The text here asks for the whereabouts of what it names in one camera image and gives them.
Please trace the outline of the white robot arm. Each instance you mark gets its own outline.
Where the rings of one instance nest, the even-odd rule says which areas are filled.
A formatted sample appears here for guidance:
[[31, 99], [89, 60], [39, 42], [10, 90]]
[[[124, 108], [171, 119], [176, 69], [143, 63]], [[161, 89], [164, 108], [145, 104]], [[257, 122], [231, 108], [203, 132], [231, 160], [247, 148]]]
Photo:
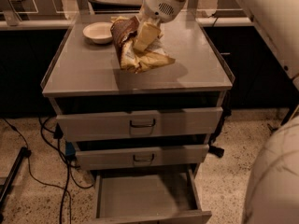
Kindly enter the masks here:
[[[299, 73], [299, 0], [235, 0], [293, 84]], [[172, 21], [198, 0], [143, 0], [141, 16]], [[299, 117], [282, 125], [250, 172], [242, 224], [299, 224]]]

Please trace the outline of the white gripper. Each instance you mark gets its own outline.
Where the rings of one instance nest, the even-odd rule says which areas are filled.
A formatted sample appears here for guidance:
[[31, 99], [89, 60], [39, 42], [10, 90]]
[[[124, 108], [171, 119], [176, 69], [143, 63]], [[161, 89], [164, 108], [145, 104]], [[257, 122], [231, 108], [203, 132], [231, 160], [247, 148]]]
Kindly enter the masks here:
[[150, 22], [172, 21], [182, 10], [185, 2], [186, 0], [143, 0], [138, 18], [144, 22], [138, 27], [133, 48], [144, 51], [161, 33], [161, 29]]

